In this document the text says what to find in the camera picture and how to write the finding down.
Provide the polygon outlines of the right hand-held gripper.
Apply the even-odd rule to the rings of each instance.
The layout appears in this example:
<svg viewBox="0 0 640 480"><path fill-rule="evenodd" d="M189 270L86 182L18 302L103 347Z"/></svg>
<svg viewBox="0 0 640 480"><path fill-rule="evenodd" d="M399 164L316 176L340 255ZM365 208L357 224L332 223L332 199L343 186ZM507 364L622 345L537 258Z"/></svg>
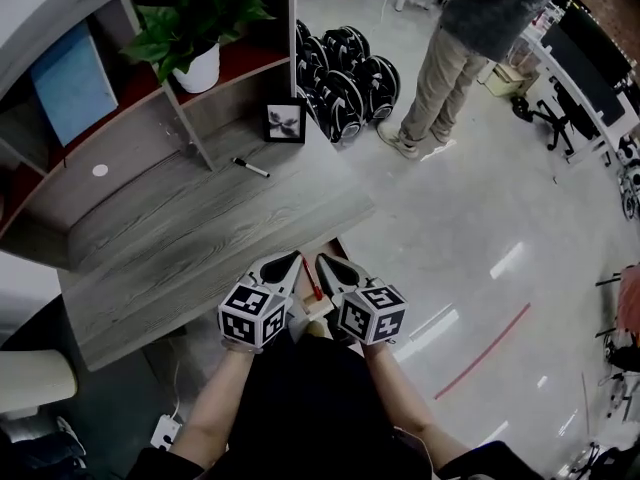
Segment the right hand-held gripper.
<svg viewBox="0 0 640 480"><path fill-rule="evenodd" d="M323 292L337 305L341 330L365 345L399 333L408 303L394 286L371 287L374 277L364 268L326 253L316 256L315 269Z"/></svg>

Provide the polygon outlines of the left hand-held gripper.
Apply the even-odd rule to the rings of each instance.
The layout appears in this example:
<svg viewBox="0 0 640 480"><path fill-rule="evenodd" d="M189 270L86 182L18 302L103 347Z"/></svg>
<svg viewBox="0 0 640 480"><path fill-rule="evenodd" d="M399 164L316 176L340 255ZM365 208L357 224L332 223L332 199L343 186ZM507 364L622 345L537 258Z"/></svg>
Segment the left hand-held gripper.
<svg viewBox="0 0 640 480"><path fill-rule="evenodd" d="M302 267L298 250L255 260L218 306L222 335L250 349L262 349L285 327Z"/></svg>

